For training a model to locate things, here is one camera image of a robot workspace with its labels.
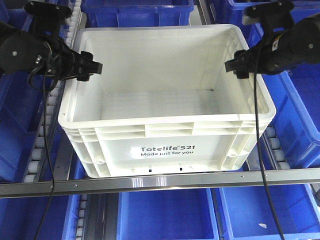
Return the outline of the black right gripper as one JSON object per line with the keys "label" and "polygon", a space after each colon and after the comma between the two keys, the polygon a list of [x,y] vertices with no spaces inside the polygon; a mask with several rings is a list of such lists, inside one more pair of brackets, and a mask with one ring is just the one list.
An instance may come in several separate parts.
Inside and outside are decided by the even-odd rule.
{"label": "black right gripper", "polygon": [[248,79],[249,73],[276,75],[283,71],[279,41],[282,32],[275,32],[262,39],[248,50],[238,50],[233,59],[224,63],[226,72],[233,72],[237,79]]}

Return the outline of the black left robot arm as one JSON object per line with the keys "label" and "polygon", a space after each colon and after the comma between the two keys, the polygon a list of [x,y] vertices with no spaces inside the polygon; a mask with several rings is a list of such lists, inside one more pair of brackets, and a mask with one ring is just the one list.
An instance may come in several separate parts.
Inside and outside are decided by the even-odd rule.
{"label": "black left robot arm", "polygon": [[24,71],[58,81],[87,82],[102,73],[103,65],[93,60],[93,54],[75,52],[60,37],[61,25],[72,16],[68,6],[29,1],[24,10],[33,16],[28,31],[0,23],[1,74]]}

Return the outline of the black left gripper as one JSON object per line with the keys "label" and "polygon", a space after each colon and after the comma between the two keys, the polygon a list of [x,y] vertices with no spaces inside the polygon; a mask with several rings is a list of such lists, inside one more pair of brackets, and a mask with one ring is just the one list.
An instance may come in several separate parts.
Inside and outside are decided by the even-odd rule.
{"label": "black left gripper", "polygon": [[40,61],[38,75],[47,75],[54,80],[87,82],[93,74],[101,74],[103,64],[93,61],[94,55],[87,51],[77,53],[67,46],[61,37],[39,35],[44,42],[46,52]]}

